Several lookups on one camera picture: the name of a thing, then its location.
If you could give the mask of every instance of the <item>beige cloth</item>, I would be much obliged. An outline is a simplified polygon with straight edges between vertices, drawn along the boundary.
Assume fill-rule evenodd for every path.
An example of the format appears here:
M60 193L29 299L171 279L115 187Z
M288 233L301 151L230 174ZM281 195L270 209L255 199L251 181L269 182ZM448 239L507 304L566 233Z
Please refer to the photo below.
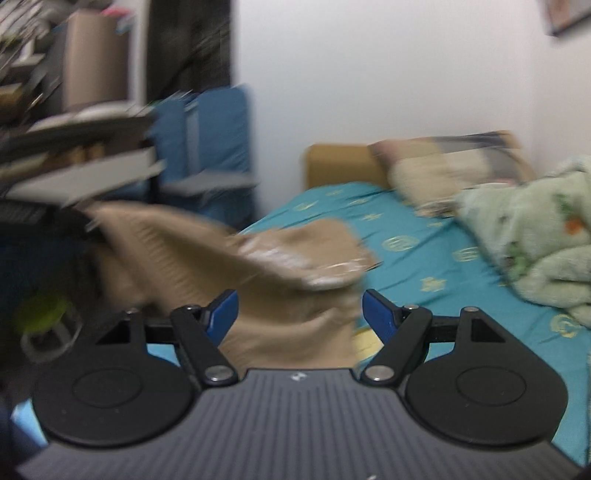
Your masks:
M376 262L338 220L235 235L164 206L98 203L89 213L108 239L99 258L115 306L153 301L168 313L235 288L240 313L220 348L241 373L356 363L361 280Z

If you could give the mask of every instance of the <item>gray gripper base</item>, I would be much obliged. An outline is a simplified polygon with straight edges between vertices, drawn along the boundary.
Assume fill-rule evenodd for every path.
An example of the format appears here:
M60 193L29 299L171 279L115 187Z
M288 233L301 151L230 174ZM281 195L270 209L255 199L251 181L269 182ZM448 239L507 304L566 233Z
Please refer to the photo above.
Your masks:
M546 442L504 452L445 442L395 392L344 369L252 370L149 442L52 443L19 468L30 480L570 480L578 470Z

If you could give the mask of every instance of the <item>pillow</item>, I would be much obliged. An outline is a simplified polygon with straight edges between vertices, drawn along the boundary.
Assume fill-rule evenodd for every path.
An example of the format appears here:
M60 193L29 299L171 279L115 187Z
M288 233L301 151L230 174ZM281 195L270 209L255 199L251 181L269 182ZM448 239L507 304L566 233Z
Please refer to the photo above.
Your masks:
M535 179L515 137L507 131L383 140L369 149L386 169L390 186L421 216L451 216L453 197L465 188Z

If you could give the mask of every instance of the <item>logo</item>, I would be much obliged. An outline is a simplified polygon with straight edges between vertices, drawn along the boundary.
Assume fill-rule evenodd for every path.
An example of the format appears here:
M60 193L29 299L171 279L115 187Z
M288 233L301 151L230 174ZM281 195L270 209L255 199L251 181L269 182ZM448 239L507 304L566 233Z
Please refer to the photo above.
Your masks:
M550 330L561 334L565 338L574 338L579 334L582 327L578 323L574 323L574 319L561 313L550 320Z
M306 375L304 372L298 372L293 375L290 375L290 378L294 382L301 382L302 380L305 380L306 378L308 378L308 375Z

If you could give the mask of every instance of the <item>cardboard box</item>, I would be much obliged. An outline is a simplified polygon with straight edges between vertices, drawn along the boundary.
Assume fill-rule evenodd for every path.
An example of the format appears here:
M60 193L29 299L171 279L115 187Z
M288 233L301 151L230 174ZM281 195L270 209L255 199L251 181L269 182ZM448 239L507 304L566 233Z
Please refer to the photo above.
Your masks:
M63 108L77 112L97 103L127 100L129 35L117 19L78 10L68 19L64 51Z

